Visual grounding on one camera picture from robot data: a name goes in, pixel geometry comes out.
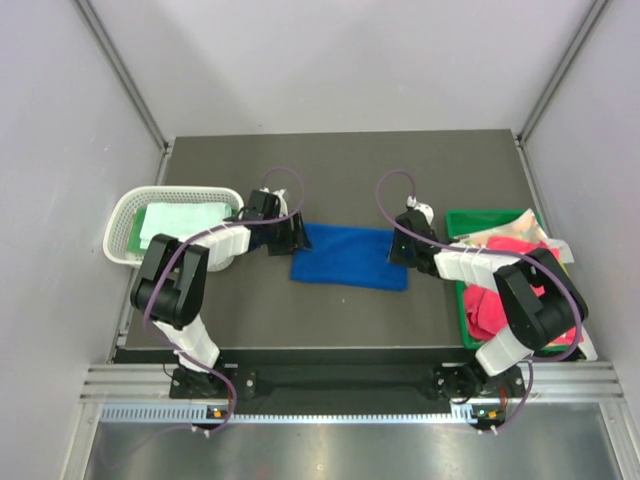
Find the blue towel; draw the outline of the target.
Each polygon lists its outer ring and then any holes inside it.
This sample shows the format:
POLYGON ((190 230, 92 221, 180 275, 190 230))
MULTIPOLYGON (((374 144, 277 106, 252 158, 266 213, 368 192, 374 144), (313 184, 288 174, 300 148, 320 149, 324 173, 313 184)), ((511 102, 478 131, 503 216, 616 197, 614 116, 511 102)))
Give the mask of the blue towel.
POLYGON ((294 254, 290 279, 392 292, 408 289, 408 269, 389 262, 391 230, 308 224, 312 248, 294 254))

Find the white mint towel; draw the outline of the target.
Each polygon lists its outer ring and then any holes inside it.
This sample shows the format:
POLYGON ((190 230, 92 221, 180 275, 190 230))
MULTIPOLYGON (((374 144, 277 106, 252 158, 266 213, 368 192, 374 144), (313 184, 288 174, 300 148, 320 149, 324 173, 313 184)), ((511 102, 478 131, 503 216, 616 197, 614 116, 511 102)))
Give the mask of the white mint towel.
POLYGON ((140 239, 150 241, 157 234, 191 236, 236 212, 234 207, 222 202, 151 203, 145 209, 140 239))

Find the green microfiber towel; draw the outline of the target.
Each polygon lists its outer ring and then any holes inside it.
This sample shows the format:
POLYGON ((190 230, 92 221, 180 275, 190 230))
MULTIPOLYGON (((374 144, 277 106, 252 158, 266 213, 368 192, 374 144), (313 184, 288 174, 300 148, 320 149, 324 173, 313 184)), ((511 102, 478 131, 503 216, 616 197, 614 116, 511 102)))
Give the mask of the green microfiber towel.
POLYGON ((146 216, 146 207, 138 208, 133 216, 131 231, 127 241, 126 251, 132 254, 144 254, 146 249, 142 246, 141 230, 146 216))

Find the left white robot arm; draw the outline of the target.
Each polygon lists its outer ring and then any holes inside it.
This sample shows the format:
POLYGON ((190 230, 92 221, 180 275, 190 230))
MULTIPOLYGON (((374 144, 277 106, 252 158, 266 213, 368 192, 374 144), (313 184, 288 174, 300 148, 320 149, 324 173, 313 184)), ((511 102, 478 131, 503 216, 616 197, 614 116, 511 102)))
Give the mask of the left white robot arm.
POLYGON ((254 190, 237 213, 202 223, 188 234, 156 234, 138 270, 132 306, 165 335, 205 396, 220 394, 227 382, 225 370, 216 366, 220 349, 201 318, 207 274, 261 247, 270 256, 312 248, 300 209, 289 208, 285 189, 254 190))

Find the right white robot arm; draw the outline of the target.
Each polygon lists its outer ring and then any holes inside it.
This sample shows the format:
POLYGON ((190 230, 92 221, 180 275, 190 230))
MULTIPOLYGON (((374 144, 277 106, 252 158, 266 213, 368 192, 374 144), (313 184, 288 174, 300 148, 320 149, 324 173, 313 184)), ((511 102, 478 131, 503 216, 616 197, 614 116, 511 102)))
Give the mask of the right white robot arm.
POLYGON ((506 325, 476 351, 475 364, 466 372, 474 393, 492 394, 502 385, 503 372, 537 357, 568 333, 573 335, 571 343, 551 359, 565 359, 580 347, 588 307, 549 248, 539 246, 522 253, 465 242, 444 243, 431 228, 432 215, 423 204, 387 219, 394 227, 391 262, 498 296, 506 325))

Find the green plastic bin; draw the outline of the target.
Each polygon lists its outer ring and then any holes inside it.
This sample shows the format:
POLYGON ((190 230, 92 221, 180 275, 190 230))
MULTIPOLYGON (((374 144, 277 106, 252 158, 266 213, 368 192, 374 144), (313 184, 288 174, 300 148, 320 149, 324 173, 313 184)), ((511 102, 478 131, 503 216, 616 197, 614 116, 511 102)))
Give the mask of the green plastic bin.
MULTIPOLYGON (((547 235, 531 210, 450 210, 445 215, 450 238, 472 247, 528 253, 551 250, 560 264, 574 261, 568 244, 547 235)), ((463 346, 476 350, 507 325, 498 294, 465 282, 455 284, 463 346)))

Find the pink red towel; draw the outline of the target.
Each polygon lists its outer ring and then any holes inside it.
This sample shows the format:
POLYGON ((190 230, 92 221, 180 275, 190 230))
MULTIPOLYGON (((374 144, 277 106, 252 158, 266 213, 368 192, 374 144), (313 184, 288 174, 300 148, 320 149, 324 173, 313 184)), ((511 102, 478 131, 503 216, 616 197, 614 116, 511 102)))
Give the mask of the pink red towel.
MULTIPOLYGON (((560 260, 560 249, 550 247, 544 241, 528 242, 521 239, 492 236, 487 246, 491 250, 507 250, 520 254, 530 253, 536 248, 550 250, 560 260)), ((507 326, 507 318, 499 295, 489 289, 476 285, 465 288, 463 305, 469 335, 476 341, 491 340, 502 328, 507 326)))

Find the floral patterned towel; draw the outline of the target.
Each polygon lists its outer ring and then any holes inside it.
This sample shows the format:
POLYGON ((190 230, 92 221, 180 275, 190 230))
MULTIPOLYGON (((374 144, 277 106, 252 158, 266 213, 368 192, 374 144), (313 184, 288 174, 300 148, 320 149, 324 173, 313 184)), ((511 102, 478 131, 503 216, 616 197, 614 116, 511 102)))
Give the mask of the floral patterned towel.
POLYGON ((564 240, 549 237, 532 209, 455 210, 447 213, 446 224, 448 236, 465 245, 489 248, 487 243, 492 236, 544 241, 550 247, 560 249, 561 264, 575 261, 569 245, 564 240))

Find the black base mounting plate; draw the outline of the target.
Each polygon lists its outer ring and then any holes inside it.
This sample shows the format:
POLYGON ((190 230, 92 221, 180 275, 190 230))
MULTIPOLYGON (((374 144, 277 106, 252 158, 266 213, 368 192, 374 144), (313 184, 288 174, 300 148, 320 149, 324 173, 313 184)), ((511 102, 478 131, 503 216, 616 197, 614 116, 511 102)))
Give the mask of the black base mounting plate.
POLYGON ((245 414, 444 413, 524 392, 519 368, 487 377, 458 347, 225 349, 215 368, 245 414))

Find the white perforated plastic basket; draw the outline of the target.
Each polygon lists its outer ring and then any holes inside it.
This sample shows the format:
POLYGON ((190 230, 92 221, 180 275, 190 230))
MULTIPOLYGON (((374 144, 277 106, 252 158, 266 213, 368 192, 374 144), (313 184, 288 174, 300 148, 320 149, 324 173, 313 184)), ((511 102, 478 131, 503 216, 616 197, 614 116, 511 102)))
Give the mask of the white perforated plastic basket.
POLYGON ((144 254, 126 251, 133 216, 142 206, 151 203, 205 203, 222 202, 237 212, 244 206, 241 196, 223 187, 203 186, 143 186, 124 194, 116 204, 103 238, 103 252, 113 263, 139 268, 144 254))

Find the aluminium frame rail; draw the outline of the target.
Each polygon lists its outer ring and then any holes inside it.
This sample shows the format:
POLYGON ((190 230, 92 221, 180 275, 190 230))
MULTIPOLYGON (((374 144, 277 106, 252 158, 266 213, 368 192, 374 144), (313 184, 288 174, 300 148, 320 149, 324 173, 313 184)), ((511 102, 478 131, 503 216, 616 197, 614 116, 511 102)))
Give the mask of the aluminium frame rail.
MULTIPOLYGON (((524 385, 533 381, 531 399, 542 402, 606 402, 620 401, 624 394, 611 363, 567 362, 536 363, 533 372, 524 370, 524 385)), ((164 401, 169 398, 172 367, 153 364, 97 365, 89 368, 81 398, 97 402, 164 401)))

